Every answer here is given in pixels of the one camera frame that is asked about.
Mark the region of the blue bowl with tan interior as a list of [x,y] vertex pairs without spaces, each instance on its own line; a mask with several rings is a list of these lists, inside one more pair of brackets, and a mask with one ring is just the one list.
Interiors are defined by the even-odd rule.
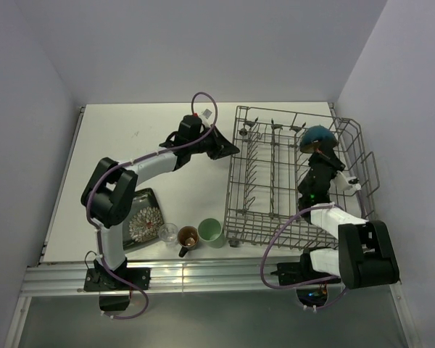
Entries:
[[300,138],[299,148],[302,153],[313,153],[323,142],[338,145],[335,135],[322,125],[315,125],[308,128]]

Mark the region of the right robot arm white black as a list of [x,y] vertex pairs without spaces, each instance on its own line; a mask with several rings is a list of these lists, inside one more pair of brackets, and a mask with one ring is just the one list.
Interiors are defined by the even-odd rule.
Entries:
[[345,176],[336,146],[335,140],[308,146],[309,169],[298,185],[298,209],[309,224],[333,236],[338,246],[310,250],[309,259],[299,265],[299,274],[313,283],[328,273],[339,277],[348,289],[396,283],[399,266],[386,224],[356,217],[330,198],[332,185],[341,192],[361,189],[356,177]]

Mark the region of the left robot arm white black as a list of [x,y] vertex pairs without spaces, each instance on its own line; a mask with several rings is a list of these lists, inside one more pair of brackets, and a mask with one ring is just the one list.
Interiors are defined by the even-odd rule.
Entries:
[[129,215],[136,187],[163,173],[174,172],[194,154],[211,160],[238,154],[215,125],[197,114],[186,115],[157,151],[130,162],[109,157],[99,160],[81,196],[88,222],[95,228],[98,256],[94,268],[109,289],[132,286],[128,280],[127,257],[123,249],[123,222]]

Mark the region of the light green cup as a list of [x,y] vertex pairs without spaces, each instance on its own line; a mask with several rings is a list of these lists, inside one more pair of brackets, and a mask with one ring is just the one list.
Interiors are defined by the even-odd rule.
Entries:
[[219,249],[225,244],[225,236],[220,222],[214,218],[203,220],[198,227],[200,240],[207,246]]

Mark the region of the dark brown mug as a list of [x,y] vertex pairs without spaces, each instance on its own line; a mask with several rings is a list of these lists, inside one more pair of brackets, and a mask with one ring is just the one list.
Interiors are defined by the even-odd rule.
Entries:
[[177,241],[181,246],[178,256],[184,258],[185,255],[189,251],[194,250],[199,243],[198,230],[193,226],[182,227],[177,234]]

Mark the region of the clear drinking glass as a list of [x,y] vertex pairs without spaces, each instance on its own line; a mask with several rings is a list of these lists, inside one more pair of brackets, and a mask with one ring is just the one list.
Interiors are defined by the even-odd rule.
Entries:
[[158,230],[159,239],[167,247],[175,247],[178,243],[178,226],[173,223],[165,223]]

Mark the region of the black square floral plate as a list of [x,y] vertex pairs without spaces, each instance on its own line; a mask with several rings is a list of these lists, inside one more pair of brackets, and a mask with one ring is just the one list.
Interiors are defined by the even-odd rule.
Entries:
[[159,202],[151,188],[136,191],[130,212],[123,222],[123,249],[129,251],[158,237],[164,224]]

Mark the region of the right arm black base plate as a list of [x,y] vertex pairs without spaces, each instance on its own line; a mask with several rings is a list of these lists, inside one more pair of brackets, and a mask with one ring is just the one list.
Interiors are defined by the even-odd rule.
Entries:
[[327,303],[328,285],[341,283],[339,278],[329,278],[321,281],[321,278],[327,278],[330,275],[313,270],[308,254],[302,254],[299,261],[296,262],[279,262],[276,269],[270,274],[277,277],[279,286],[315,280],[314,283],[309,284],[309,288],[296,290],[301,304],[312,309],[322,307]]

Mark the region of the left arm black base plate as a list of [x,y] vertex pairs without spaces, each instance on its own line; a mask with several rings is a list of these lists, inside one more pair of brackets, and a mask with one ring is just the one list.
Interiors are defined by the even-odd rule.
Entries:
[[[142,290],[149,288],[150,268],[126,268],[119,277]],[[105,312],[122,312],[131,302],[134,288],[111,276],[100,264],[89,268],[83,286],[84,292],[99,294],[99,308]]]

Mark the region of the aluminium rail frame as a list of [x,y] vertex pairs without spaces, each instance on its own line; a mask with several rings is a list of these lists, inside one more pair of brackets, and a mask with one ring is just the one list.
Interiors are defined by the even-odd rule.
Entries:
[[151,271],[149,307],[132,320],[104,319],[83,290],[83,262],[25,271],[7,347],[420,347],[400,284],[363,292],[331,286],[328,307],[309,312],[292,292],[260,280],[259,258],[134,262]]

